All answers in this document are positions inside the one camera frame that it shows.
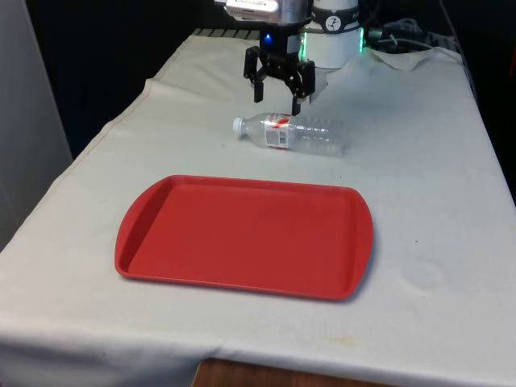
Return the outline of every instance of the white wall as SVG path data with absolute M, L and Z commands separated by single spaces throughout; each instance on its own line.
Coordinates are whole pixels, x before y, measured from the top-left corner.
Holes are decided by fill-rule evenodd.
M 0 0 L 0 251 L 71 162 L 24 0 Z

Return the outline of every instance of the red plastic tray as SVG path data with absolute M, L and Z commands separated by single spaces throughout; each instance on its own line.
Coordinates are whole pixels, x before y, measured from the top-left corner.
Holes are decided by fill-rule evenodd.
M 354 189 L 172 176 L 119 230 L 124 277 L 338 300 L 356 290 L 372 220 Z

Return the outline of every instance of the bottle cap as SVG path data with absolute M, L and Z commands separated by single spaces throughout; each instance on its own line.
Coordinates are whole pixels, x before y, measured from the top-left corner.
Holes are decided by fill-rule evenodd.
M 233 120 L 233 132 L 237 135 L 243 135 L 243 119 L 238 117 Z

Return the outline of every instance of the table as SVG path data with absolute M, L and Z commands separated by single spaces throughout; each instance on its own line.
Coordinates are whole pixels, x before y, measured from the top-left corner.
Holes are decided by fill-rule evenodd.
M 238 141 L 235 116 L 288 111 L 242 78 L 252 42 L 190 37 L 108 124 L 0 255 L 4 385 L 189 385 L 207 358 L 405 386 L 516 385 L 516 211 L 464 71 L 358 55 L 303 114 L 348 127 L 343 158 Z M 172 174 L 351 186 L 375 224 L 345 302 L 124 280 L 118 226 Z
M 195 374 L 192 387 L 388 387 L 366 381 L 324 377 L 305 372 L 209 359 Z

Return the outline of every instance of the clear plastic bottle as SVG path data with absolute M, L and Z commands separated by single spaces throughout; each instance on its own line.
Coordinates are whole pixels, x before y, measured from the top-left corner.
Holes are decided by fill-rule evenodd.
M 344 125 L 330 119 L 263 113 L 251 119 L 235 119 L 233 131 L 239 136 L 247 135 L 262 148 L 325 156 L 343 153 Z

